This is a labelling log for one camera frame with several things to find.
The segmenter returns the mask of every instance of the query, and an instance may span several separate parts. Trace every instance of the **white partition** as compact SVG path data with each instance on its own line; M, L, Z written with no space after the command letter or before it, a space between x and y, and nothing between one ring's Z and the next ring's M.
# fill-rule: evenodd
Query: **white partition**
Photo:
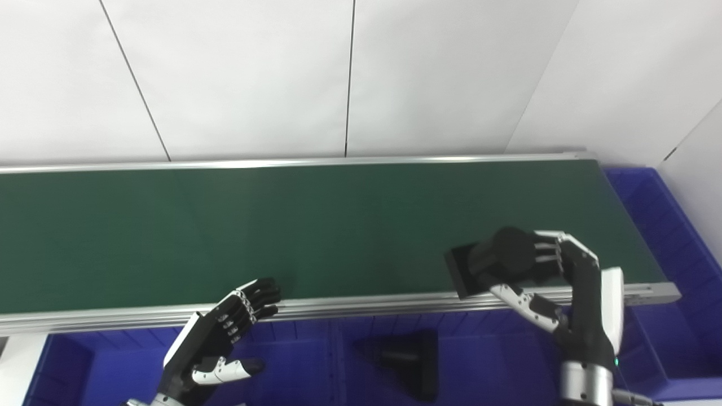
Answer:
M576 0L357 0L349 156L503 152Z
M0 2L0 165L166 160L98 1Z
M507 152L657 165L722 98L722 2L580 1Z
M722 102L658 170L722 263Z
M105 0L174 160L343 156L352 0Z

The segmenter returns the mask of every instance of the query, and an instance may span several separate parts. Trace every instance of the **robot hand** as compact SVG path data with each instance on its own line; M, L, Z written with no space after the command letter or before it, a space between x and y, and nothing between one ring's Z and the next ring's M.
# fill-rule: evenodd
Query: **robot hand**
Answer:
M261 372L261 359L228 360L233 344L259 320L273 316L281 300L273 278L249 282L229 293L206 315L196 312L163 360L151 406L201 406L217 385ZM128 401L127 405L141 405Z

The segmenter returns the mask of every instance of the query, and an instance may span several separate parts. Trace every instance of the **blue storage box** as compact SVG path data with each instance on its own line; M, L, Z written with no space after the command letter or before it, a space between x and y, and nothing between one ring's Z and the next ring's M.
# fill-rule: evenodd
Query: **blue storage box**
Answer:
M627 312L619 361L629 389L659 400L722 398L722 271L651 168L606 170L682 298Z
M630 308L617 386L659 400L722 397L722 273L653 169L607 175L683 298ZM510 310L278 321L256 325L235 358L266 370L219 388L208 406L423 405L391 371L360 357L354 341L439 332L437 405L554 405L559 355L548 334ZM25 406L116 406L150 401L162 358L180 331L135 329L52 335Z
M558 366L551 337L509 310L278 321L257 324L234 358L261 357L266 370L221 386L208 406L424 405L392 371L368 363L356 340L418 329L439 334L439 405L553 405ZM161 363L179 329L52 336L27 406L115 406L155 395Z

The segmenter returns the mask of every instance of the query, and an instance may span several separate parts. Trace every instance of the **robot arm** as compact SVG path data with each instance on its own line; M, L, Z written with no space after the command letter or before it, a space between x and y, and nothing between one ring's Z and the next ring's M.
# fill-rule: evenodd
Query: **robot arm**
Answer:
M491 241L446 255L460 298L491 292L525 319L552 333L562 350L563 405L611 406L628 399L613 389L612 371L624 326L624 277L619 267L600 269L597 256L562 231L526 233L503 228ZM562 276L573 287L570 315L557 304L525 293L518 284Z
M151 406L201 406L224 382L261 372L261 359L228 360L233 345L262 318L278 312L281 300L273 278L246 283L207 314L194 313L170 346ZM135 399L127 405L143 406Z

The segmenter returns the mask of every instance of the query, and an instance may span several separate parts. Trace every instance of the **robot finger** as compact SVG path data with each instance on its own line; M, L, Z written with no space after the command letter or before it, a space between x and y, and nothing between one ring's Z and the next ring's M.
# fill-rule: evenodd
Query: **robot finger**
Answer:
M238 330L234 332L233 335L230 337L230 343L235 344L236 342L238 342L238 340L240 340L245 335L245 333L247 333L248 330L251 329L252 326L253 325L251 323L239 326Z
M222 301L220 301L216 307L208 313L208 316L214 317L218 322L224 322L236 312L243 311L245 309L243 301L234 293L235 291L231 292Z
M240 286L237 290L250 297L259 290L268 290L276 287L276 280L272 277L262 277Z
M228 319L222 323L222 326L223 326L223 329L225 329L228 332L228 335L234 335L235 331L232 332L233 327L237 327L236 328L236 331L237 331L238 327L243 326L244 324L250 324L250 323L251 323L251 315L248 313L248 310L245 308L245 306L242 306L233 315L229 316Z
M281 290L275 288L273 290L260 290L254 293L248 301L251 302L251 306L254 310L259 310L261 307L281 301Z
M264 306L256 312L257 319L265 319L278 313L278 307L276 306Z

